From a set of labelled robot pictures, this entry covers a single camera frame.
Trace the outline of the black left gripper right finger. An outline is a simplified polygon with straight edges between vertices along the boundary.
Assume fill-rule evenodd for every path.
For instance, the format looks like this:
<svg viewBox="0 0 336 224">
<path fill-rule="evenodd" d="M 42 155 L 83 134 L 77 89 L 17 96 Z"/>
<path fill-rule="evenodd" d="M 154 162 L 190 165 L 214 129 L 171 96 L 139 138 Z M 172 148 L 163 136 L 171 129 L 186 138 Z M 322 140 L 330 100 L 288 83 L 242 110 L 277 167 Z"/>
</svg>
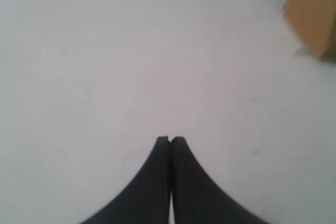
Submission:
<svg viewBox="0 0 336 224">
<path fill-rule="evenodd" d="M 171 141 L 175 223 L 265 223 L 217 186 L 193 155 L 185 138 Z"/>
</svg>

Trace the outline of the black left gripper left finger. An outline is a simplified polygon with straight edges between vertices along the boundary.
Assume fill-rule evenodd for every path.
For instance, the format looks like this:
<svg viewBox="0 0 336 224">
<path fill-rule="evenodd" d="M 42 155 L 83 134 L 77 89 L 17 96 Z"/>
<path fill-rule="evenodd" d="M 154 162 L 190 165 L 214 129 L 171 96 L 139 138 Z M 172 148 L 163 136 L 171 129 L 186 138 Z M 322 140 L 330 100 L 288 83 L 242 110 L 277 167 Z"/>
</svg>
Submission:
<svg viewBox="0 0 336 224">
<path fill-rule="evenodd" d="M 171 142 L 159 136 L 122 192 L 83 223 L 169 223 L 171 180 Z"/>
</svg>

